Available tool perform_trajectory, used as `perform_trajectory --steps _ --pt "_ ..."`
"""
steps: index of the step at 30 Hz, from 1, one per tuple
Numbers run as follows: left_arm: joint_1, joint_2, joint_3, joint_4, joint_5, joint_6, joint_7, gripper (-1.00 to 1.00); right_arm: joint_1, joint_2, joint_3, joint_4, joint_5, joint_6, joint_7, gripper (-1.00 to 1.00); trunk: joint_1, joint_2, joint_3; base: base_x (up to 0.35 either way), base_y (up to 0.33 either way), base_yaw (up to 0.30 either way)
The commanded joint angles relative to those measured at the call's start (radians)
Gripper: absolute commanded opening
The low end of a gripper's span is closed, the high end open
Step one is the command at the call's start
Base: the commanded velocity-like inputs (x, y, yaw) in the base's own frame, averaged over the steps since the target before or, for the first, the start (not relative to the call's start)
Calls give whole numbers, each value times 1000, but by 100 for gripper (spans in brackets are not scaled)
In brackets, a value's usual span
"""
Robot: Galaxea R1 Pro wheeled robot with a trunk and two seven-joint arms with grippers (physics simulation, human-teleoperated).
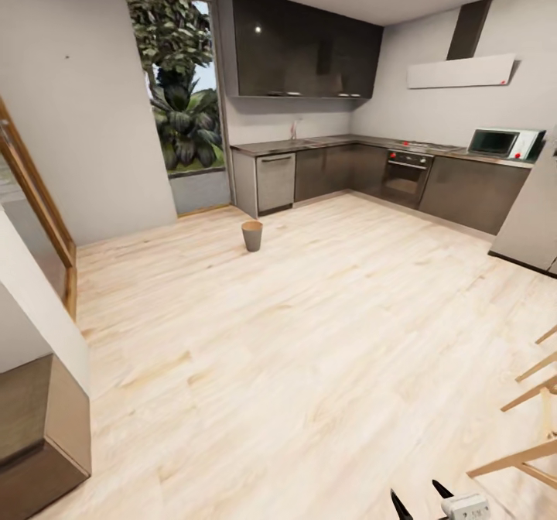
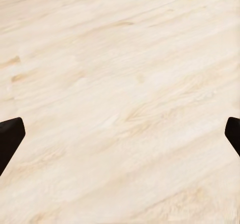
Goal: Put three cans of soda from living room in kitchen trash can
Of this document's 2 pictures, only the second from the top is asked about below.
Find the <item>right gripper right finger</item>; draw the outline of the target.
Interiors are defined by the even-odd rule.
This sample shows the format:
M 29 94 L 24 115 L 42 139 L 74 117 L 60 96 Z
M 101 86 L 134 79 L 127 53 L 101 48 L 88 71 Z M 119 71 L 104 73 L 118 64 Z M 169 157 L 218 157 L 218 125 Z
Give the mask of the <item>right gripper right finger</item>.
M 229 117 L 224 133 L 237 154 L 240 156 L 240 119 Z

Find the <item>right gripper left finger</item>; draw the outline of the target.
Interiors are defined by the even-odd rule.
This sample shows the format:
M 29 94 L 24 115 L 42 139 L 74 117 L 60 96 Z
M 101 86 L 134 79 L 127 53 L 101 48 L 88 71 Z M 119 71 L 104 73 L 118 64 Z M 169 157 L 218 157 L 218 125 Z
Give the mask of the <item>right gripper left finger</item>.
M 0 122 L 0 176 L 26 135 L 21 117 Z

